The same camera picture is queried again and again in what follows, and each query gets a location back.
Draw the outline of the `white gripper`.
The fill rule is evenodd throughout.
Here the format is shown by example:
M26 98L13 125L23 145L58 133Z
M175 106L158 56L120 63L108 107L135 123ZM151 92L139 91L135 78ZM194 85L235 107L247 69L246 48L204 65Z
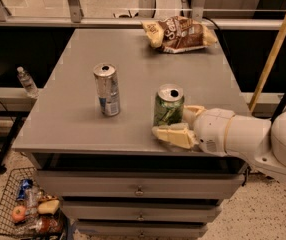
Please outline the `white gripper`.
M198 141L203 152L223 157L226 155L227 128L234 116L231 110L214 108L205 111L204 106L185 105L182 119L186 123L153 126L152 133L157 139L184 149L192 149ZM194 123L195 133L187 123Z

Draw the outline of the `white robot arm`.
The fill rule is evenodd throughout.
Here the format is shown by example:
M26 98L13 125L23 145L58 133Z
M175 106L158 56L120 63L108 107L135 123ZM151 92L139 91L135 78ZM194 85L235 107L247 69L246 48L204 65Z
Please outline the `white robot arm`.
M286 183L286 112L271 120L220 108L186 106L181 123L155 126L152 132L157 139L177 147L240 158Z

